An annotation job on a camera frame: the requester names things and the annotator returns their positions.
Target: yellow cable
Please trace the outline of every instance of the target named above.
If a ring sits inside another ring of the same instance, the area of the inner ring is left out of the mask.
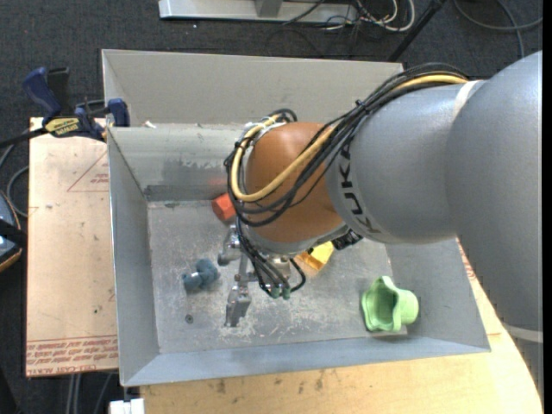
[[[397,86],[394,91],[404,89],[405,87],[410,87],[413,85],[422,85],[424,83],[444,83],[444,84],[450,84],[450,85],[456,85],[461,83],[466,83],[467,80],[460,77],[455,77],[452,75],[428,75],[425,77],[418,77],[414,78],[410,81],[406,81],[403,84]],[[237,199],[240,199],[241,201],[245,203],[252,203],[254,201],[258,201],[260,199],[263,199],[265,196],[269,195],[273,191],[275,191],[278,187],[282,185],[282,183],[285,181],[285,179],[297,168],[303,164],[306,160],[308,160],[329,138],[329,135],[333,131],[333,128],[328,128],[324,133],[322,133],[316,141],[312,143],[309,148],[307,148],[302,154],[300,154],[283,172],[281,172],[276,178],[274,178],[270,183],[265,185],[262,189],[256,191],[255,193],[246,194],[243,193],[240,190],[239,183],[238,183],[238,168],[239,168],[239,162],[242,160],[243,154],[246,150],[246,148],[249,146],[250,138],[252,138],[254,135],[256,135],[258,132],[263,130],[265,127],[270,126],[271,124],[274,124],[276,121],[277,116],[272,116],[269,120],[262,123],[263,125],[255,126],[251,128],[241,140],[240,146],[235,152],[234,159],[232,159],[232,168],[231,168],[231,174],[230,174],[230,187],[232,189],[232,192],[234,193],[234,196]]]
[[[398,85],[394,91],[404,89],[413,85],[423,85],[424,83],[445,83],[449,85],[461,85],[467,83],[465,78],[455,77],[454,75],[426,75],[425,77],[418,77],[405,81],[403,84]]]
[[[260,129],[263,129],[262,126],[259,126],[257,131],[254,131],[256,128],[251,129],[243,138],[244,142],[249,136],[256,134],[256,132]],[[234,196],[237,199],[240,199],[243,202],[246,203],[252,203],[254,201],[258,201],[259,199],[263,199],[265,196],[269,195],[273,191],[275,191],[278,187],[281,186],[281,184],[285,181],[285,179],[299,166],[301,166],[306,160],[308,160],[329,138],[329,135],[332,133],[333,128],[328,128],[325,130],[320,136],[318,136],[317,140],[312,143],[312,145],[309,146],[302,154],[300,154],[284,171],[282,171],[276,178],[274,178],[269,184],[265,185],[262,189],[259,191],[256,191],[255,193],[246,194],[243,193],[238,185],[238,162],[242,158],[243,155],[243,149],[241,146],[238,147],[238,150],[235,153],[234,159],[232,161],[232,172],[231,172],[231,178],[230,178],[230,187],[232,188],[232,192],[234,193]]]

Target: orange object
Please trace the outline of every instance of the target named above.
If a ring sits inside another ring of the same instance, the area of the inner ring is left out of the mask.
[[[230,196],[228,193],[224,193],[220,197],[213,199],[211,202],[211,207],[215,212],[215,215],[221,221],[226,221],[232,216],[235,216],[235,209],[232,201],[230,201]]]

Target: yellow object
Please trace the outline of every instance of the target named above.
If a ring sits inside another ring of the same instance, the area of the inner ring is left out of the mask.
[[[331,256],[334,253],[334,244],[331,241],[325,242],[317,247],[314,247],[310,253],[303,252],[298,256],[309,267],[314,268],[317,271],[322,270]]]
[[[231,171],[231,188],[232,192],[234,193],[234,196],[241,201],[244,201],[246,203],[252,203],[254,201],[258,201],[259,199],[263,199],[266,195],[269,195],[273,191],[275,191],[278,187],[281,186],[281,184],[285,181],[285,179],[290,176],[291,173],[293,173],[295,170],[297,170],[300,166],[304,164],[305,161],[307,161],[325,142],[328,140],[329,135],[332,133],[333,128],[328,128],[323,134],[321,134],[316,141],[312,143],[311,146],[309,146],[304,152],[302,152],[296,160],[294,160],[283,172],[280,173],[276,178],[274,178],[268,185],[265,185],[262,189],[259,191],[256,191],[255,193],[251,194],[245,194],[243,193],[239,186],[238,186],[238,172],[239,172],[239,162],[242,159],[242,156],[245,152],[245,149],[242,147],[243,143],[246,143],[255,136],[258,132],[263,130],[265,127],[270,126],[274,124],[276,121],[276,116],[272,116],[269,120],[265,121],[262,126],[255,126],[251,130],[249,130],[243,137],[243,140],[241,141],[240,146],[237,148],[237,151],[235,152],[234,159],[232,161],[232,171]]]
[[[466,82],[467,80],[460,77],[454,77],[449,75],[428,75],[425,77],[414,78],[412,81],[406,81],[403,84],[397,86],[393,90],[397,91],[400,89],[404,89],[405,87],[409,87],[412,85],[421,85],[424,83],[444,83],[449,85],[456,85],[456,84],[461,84]],[[265,187],[263,187],[259,191],[256,191],[255,193],[246,194],[240,190],[239,183],[238,183],[238,172],[240,168],[240,161],[242,160],[242,157],[245,154],[245,151],[249,147],[249,144],[251,140],[253,140],[254,136],[257,135],[257,133],[259,133],[264,128],[274,124],[277,118],[278,116],[271,116],[268,120],[264,121],[262,124],[259,124],[251,128],[243,136],[243,139],[241,140],[240,145],[235,152],[234,159],[232,159],[232,167],[230,172],[230,187],[232,189],[232,193],[234,193],[234,196],[245,203],[252,203],[260,199],[263,199],[265,196],[269,195],[270,193],[275,191],[278,187],[280,187],[281,184],[285,181],[285,179],[288,176],[290,176],[291,173],[293,173],[295,170],[301,167],[311,156],[314,155],[315,152],[317,152],[320,149],[320,147],[329,139],[329,136],[333,132],[332,127],[325,130],[320,136],[318,136],[318,138],[308,148],[306,148],[297,157],[296,160],[294,160],[283,172],[281,172],[276,178],[274,178],[268,185],[265,185]]]

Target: wooden board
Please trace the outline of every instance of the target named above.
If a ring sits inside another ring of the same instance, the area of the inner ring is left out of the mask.
[[[28,377],[118,366],[108,176],[102,142],[30,142]]]
[[[536,388],[467,264],[492,352],[144,386],[147,414],[532,414]]]

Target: blue object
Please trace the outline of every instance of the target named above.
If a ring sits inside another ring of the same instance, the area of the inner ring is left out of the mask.
[[[46,74],[46,68],[39,67],[27,75],[23,81],[25,93],[46,110],[46,115],[42,119],[42,127],[57,138],[83,136],[104,141],[105,128],[96,123],[92,115],[82,107],[75,109],[74,116],[59,116],[61,105],[48,87]],[[105,113],[108,112],[113,115],[115,126],[130,126],[129,111],[121,98],[114,98],[107,103]]]
[[[127,128],[130,126],[130,115],[127,110],[127,104],[121,98],[113,98],[107,102],[107,109],[113,115],[117,127]]]
[[[46,68],[34,69],[23,80],[23,90],[35,103],[45,109],[44,121],[49,121],[53,116],[61,112],[61,105],[55,95],[50,91],[46,81]]]
[[[220,278],[220,273],[208,259],[200,259],[195,266],[197,272],[192,274],[183,274],[182,281],[187,291],[205,288],[207,285]]]

